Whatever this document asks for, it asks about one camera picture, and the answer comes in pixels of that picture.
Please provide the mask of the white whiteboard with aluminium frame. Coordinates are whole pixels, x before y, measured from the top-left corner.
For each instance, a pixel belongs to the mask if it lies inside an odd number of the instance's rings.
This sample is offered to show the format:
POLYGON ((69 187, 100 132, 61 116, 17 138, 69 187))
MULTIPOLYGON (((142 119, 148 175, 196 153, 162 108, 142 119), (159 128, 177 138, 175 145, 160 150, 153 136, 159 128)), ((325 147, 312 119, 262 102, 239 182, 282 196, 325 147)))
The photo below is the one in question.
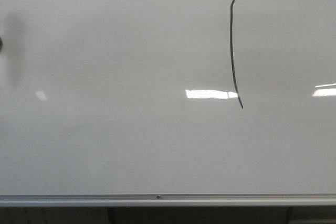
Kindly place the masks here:
POLYGON ((1 0, 2 207, 334 205, 335 0, 1 0))

